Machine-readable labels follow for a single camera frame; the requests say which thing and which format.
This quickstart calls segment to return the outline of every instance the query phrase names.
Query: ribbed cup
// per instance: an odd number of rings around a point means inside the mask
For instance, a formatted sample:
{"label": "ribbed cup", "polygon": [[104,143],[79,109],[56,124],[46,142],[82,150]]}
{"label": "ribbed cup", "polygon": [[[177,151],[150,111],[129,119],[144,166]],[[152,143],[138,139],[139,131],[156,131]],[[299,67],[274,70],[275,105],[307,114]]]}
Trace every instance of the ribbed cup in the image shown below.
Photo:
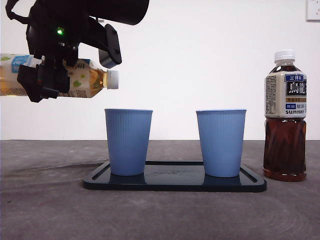
{"label": "ribbed cup", "polygon": [[239,175],[246,111],[196,111],[206,174],[224,178]]}
{"label": "ribbed cup", "polygon": [[105,109],[110,170],[119,176],[144,172],[152,110]]}

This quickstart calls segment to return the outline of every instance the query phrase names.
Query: tilted bottle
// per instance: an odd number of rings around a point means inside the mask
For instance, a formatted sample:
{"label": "tilted bottle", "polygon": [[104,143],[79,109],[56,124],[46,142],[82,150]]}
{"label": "tilted bottle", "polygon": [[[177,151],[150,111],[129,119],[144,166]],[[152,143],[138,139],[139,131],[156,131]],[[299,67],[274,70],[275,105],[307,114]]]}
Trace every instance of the tilted bottle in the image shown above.
{"label": "tilted bottle", "polygon": [[[1,96],[27,96],[25,89],[17,82],[20,65],[35,68],[42,60],[32,55],[5,54],[0,55],[0,88]],[[66,66],[70,77],[68,93],[59,93],[59,97],[92,98],[103,88],[118,89],[119,72],[104,71],[90,59],[78,59],[76,64]]]}
{"label": "tilted bottle", "polygon": [[294,66],[295,52],[275,53],[265,78],[264,175],[286,182],[306,178],[307,76]]}

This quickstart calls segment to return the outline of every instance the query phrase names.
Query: green led light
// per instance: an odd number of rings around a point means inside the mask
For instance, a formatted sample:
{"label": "green led light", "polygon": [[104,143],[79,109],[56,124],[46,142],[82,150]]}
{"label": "green led light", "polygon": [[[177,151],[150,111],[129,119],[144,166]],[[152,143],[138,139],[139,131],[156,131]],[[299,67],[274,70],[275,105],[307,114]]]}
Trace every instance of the green led light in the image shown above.
{"label": "green led light", "polygon": [[58,27],[56,30],[56,33],[62,36],[64,34],[64,29],[61,27]]}

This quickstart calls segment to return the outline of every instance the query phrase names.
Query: white bottle cap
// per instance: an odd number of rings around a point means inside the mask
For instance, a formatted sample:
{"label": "white bottle cap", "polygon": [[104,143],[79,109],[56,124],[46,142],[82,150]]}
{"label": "white bottle cap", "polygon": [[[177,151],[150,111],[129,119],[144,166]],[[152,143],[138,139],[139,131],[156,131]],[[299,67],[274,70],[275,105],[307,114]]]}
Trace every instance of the white bottle cap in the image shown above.
{"label": "white bottle cap", "polygon": [[108,83],[107,89],[118,89],[119,88],[119,71],[108,70]]}
{"label": "white bottle cap", "polygon": [[295,51],[292,50],[292,49],[284,49],[284,50],[281,50],[281,51],[277,51],[274,54],[274,61],[284,60],[284,59],[295,60],[296,59]]}

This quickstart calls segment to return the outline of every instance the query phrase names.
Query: bottle neck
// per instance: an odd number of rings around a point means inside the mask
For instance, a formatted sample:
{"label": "bottle neck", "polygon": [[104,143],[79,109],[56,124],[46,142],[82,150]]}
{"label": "bottle neck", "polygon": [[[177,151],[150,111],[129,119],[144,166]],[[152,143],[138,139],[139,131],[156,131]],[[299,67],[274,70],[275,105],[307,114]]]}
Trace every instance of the bottle neck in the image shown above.
{"label": "bottle neck", "polygon": [[293,66],[294,62],[295,62],[294,59],[281,59],[281,60],[275,61],[274,63],[278,67],[278,66]]}

